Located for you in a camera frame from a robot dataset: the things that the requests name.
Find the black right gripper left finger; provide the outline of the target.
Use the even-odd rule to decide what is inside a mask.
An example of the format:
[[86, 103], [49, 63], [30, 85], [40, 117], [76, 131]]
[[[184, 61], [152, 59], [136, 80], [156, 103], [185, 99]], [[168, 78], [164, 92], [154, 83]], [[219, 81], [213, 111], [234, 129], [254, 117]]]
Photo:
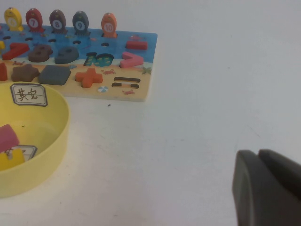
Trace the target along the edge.
[[236, 154], [232, 193], [239, 226], [299, 226], [301, 195], [293, 195], [250, 150]]

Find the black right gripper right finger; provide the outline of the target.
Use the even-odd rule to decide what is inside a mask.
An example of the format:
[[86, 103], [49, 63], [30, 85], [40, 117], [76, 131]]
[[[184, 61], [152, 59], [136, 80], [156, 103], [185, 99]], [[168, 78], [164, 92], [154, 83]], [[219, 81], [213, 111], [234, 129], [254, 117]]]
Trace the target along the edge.
[[269, 149], [261, 149], [259, 158], [277, 181], [293, 195], [301, 194], [301, 165]]

